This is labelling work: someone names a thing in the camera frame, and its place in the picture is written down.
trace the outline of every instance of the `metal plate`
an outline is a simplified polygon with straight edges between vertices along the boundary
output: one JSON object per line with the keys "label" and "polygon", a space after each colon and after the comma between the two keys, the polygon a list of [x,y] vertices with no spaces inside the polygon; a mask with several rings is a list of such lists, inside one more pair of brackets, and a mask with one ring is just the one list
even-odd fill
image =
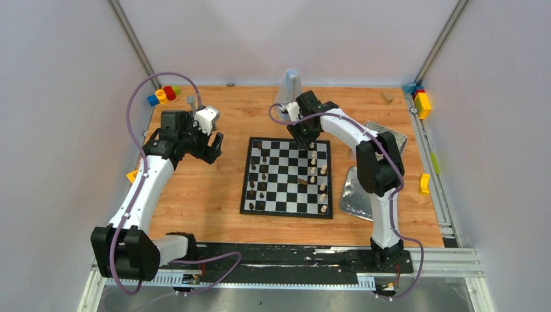
{"label": "metal plate", "polygon": [[[369,130],[375,130],[379,133],[390,131],[396,138],[400,155],[404,153],[405,145],[407,143],[407,136],[375,122],[366,122],[364,126]],[[377,160],[382,157],[382,155],[377,155]],[[348,175],[346,176],[344,187],[342,188],[342,196],[340,197],[339,207],[341,211],[344,211],[345,213],[350,213],[351,215],[358,216],[359,218],[373,221],[369,194],[361,187],[360,182],[358,181],[356,167],[351,167],[348,170]]]}

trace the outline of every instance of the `blue block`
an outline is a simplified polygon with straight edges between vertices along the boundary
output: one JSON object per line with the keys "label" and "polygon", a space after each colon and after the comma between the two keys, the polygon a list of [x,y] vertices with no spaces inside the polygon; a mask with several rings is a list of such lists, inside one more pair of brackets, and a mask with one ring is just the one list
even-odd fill
{"label": "blue block", "polygon": [[153,94],[152,96],[148,96],[147,101],[151,106],[159,104],[159,99],[157,99],[157,96],[155,94]]}
{"label": "blue block", "polygon": [[417,85],[415,83],[412,84],[405,84],[402,86],[402,92],[404,94],[411,94]]}

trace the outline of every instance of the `wall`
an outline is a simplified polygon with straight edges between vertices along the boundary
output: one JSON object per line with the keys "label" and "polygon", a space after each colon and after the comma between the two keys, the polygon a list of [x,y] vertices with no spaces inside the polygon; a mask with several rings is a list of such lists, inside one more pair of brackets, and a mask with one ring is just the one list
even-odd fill
{"label": "wall", "polygon": [[425,87],[455,223],[497,311],[547,311],[551,2],[477,0]]}
{"label": "wall", "polygon": [[0,29],[0,310],[75,311],[136,164],[124,113],[145,75],[106,1],[2,1]]}
{"label": "wall", "polygon": [[[457,0],[120,0],[155,71],[200,84],[410,83]],[[163,83],[174,83],[161,78]]]}

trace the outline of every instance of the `wooden table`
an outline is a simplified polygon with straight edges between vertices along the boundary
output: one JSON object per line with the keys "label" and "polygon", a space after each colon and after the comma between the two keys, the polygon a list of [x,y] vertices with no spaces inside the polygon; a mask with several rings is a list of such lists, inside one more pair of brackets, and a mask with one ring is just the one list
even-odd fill
{"label": "wooden table", "polygon": [[[184,157],[155,209],[150,227],[152,239],[161,238],[167,232],[182,231],[193,233],[198,241],[204,242],[369,245],[373,223],[339,209],[344,180],[355,161],[350,159],[348,146],[328,133],[322,133],[319,139],[331,141],[333,219],[240,214],[249,137],[291,138],[284,125],[268,117],[268,107],[274,101],[277,87],[203,86],[199,89],[203,104],[220,111],[216,125],[224,134],[222,156],[212,165],[191,155]],[[320,101],[335,102],[360,123],[372,120],[407,135],[403,155],[405,188],[398,199],[400,231],[427,247],[442,247],[432,200],[418,193],[423,167],[402,91],[397,88],[312,89]],[[181,90],[182,95],[175,101],[157,106],[148,133],[160,126],[163,110],[190,109],[186,96],[193,94],[193,89],[182,86]],[[394,96],[391,104],[385,104],[381,98],[383,91]],[[410,242],[405,245],[416,246]]]}

